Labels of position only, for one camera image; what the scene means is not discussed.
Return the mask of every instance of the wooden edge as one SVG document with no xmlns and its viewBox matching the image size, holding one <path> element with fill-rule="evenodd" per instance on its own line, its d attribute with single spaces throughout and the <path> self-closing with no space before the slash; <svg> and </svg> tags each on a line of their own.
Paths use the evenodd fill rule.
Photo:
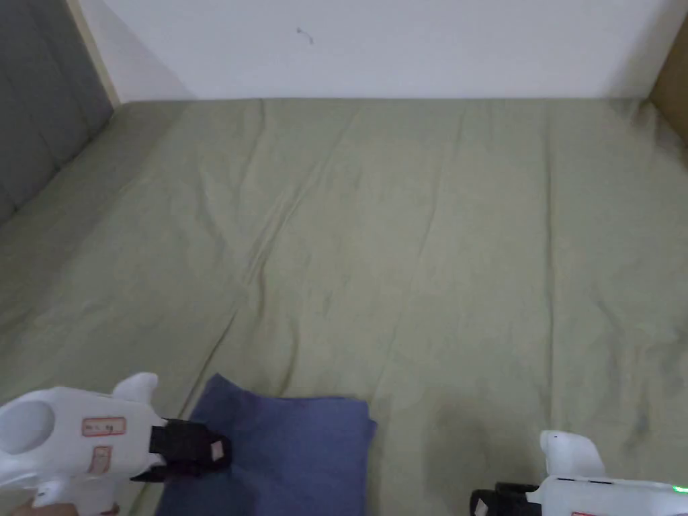
<svg viewBox="0 0 688 516">
<path fill-rule="evenodd" d="M 688 17 L 678 31 L 649 99 L 688 144 Z"/>
<path fill-rule="evenodd" d="M 69 7 L 69 10 L 72 11 L 72 16 L 76 22 L 76 27 L 79 29 L 81 37 L 86 44 L 86 50 L 88 50 L 91 60 L 93 60 L 98 77 L 105 88 L 105 93 L 107 93 L 112 107 L 116 108 L 120 105 L 120 98 L 117 95 L 117 91 L 112 83 L 112 79 L 110 79 L 110 74 L 107 72 L 103 58 L 100 56 L 100 52 L 96 46 L 96 40 L 93 38 L 93 34 L 91 34 L 91 30 L 86 23 L 86 18 L 81 10 L 79 0 L 67 0 L 67 6 Z"/>
</svg>

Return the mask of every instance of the gray headboard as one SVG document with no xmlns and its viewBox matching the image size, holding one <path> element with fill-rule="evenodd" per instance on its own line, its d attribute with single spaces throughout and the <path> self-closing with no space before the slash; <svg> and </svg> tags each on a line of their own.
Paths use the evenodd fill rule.
<svg viewBox="0 0 688 516">
<path fill-rule="evenodd" d="M 0 0 L 0 224 L 111 115 L 65 1 Z"/>
</svg>

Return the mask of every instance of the bed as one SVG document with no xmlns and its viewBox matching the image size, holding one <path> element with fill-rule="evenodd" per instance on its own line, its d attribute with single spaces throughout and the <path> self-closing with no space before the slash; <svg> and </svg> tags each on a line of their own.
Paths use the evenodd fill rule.
<svg viewBox="0 0 688 516">
<path fill-rule="evenodd" d="M 644 101 L 124 105 L 0 227 L 2 401 L 137 371 L 169 417 L 218 372 L 360 398 L 373 515 L 537 482 L 549 428 L 686 484 L 686 199 Z"/>
</svg>

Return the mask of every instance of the white plastic casing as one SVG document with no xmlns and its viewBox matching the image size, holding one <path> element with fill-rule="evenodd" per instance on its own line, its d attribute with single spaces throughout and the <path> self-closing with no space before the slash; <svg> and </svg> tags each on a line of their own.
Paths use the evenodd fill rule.
<svg viewBox="0 0 688 516">
<path fill-rule="evenodd" d="M 163 463 L 149 453 L 166 424 L 149 403 L 156 385 L 141 373 L 112 396 L 55 387 L 0 407 L 0 488 L 35 488 L 35 507 L 73 503 L 80 516 L 111 510 L 119 483 Z"/>
</svg>

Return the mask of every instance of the human hand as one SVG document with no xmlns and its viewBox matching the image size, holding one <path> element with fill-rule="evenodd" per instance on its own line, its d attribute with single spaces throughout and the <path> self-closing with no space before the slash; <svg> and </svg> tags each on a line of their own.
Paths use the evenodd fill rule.
<svg viewBox="0 0 688 516">
<path fill-rule="evenodd" d="M 78 516 L 72 504 L 55 504 L 46 507 L 31 507 L 31 501 L 17 507 L 10 516 Z"/>
</svg>

